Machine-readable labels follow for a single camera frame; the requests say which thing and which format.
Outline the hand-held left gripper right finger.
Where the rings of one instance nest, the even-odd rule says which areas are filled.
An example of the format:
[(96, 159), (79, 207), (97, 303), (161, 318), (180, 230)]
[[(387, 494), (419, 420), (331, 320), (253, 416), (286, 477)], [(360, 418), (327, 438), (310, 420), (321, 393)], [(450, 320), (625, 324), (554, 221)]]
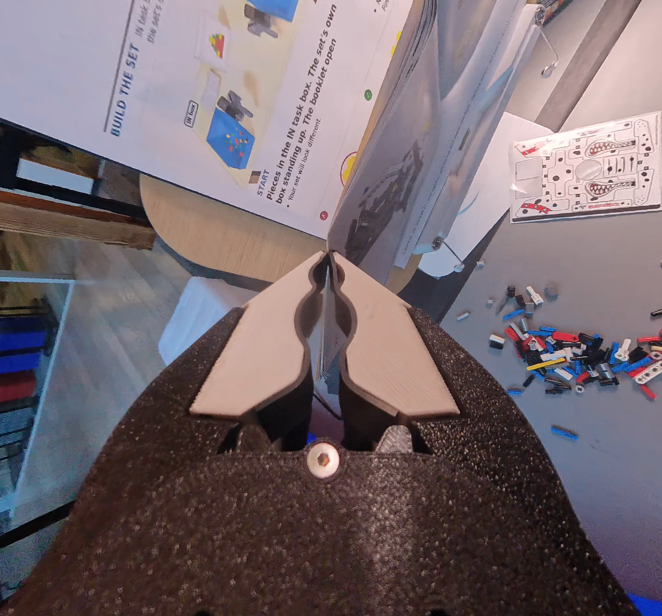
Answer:
[(353, 394), (413, 420), (459, 415), (410, 306), (341, 255), (330, 255), (340, 371)]

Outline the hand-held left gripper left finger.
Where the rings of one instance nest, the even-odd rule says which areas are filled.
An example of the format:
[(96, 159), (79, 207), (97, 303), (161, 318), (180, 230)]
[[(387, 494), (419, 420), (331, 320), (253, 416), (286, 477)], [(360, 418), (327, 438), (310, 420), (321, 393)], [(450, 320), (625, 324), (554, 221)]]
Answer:
[(314, 254), (243, 306), (191, 414), (242, 416), (302, 383), (311, 369), (308, 339), (320, 318), (327, 263), (326, 253)]

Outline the instruction booklet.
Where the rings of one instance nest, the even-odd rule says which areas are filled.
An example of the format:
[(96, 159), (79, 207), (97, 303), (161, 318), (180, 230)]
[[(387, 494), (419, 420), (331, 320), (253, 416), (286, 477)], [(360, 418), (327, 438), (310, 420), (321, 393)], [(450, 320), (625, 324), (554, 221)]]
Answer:
[(386, 285), (448, 237), (542, 34), (537, 0), (414, 0), (328, 231)]

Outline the printed task sheet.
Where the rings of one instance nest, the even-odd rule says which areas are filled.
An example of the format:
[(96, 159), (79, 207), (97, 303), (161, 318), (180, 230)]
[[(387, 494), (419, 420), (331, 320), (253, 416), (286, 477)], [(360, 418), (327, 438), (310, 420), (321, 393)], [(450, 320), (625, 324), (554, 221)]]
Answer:
[(1, 0), (1, 120), (326, 238), (414, 0)]

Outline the white plastic storage box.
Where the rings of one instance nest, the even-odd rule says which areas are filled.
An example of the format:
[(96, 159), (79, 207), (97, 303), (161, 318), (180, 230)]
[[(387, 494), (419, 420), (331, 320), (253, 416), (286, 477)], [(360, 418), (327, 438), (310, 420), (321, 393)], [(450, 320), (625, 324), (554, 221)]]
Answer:
[(164, 364), (171, 364), (233, 308), (243, 306), (257, 293), (222, 279), (190, 278), (158, 342)]

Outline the pile of small brick pieces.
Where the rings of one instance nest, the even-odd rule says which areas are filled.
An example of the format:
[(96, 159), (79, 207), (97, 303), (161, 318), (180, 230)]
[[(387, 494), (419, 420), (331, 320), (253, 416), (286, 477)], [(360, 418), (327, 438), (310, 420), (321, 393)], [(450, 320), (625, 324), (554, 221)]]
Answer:
[(536, 325), (534, 317), (543, 303), (531, 286), (520, 293), (509, 285), (499, 302), (487, 300), (486, 307), (506, 324), (489, 336), (487, 347), (501, 352), (511, 345), (526, 370), (519, 387), (506, 389), (510, 397), (521, 397), (536, 381), (544, 385), (546, 395), (557, 397), (582, 395), (591, 384), (613, 389), (629, 379), (646, 400), (658, 399), (650, 383), (661, 377), (661, 332), (607, 343), (598, 333)]

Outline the shelf with coloured bins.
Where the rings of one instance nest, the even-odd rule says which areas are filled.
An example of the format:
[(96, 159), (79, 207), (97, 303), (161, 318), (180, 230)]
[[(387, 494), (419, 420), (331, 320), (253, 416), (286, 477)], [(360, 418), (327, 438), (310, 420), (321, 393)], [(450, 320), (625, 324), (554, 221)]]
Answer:
[(15, 507), (76, 280), (1, 271), (1, 511)]

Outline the wooden table with black legs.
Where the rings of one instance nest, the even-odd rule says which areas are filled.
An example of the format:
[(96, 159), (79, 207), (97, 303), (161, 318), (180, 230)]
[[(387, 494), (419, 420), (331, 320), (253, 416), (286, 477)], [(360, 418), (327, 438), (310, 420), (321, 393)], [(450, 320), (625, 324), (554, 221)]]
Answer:
[(1, 229), (152, 249), (139, 173), (79, 150), (40, 147), (1, 179)]

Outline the sticker sheet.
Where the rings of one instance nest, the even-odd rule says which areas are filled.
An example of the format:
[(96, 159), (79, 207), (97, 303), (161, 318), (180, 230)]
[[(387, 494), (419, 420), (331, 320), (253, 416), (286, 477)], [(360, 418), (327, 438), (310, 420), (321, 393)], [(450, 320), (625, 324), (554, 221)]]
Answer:
[(661, 112), (513, 142), (512, 224), (661, 210)]

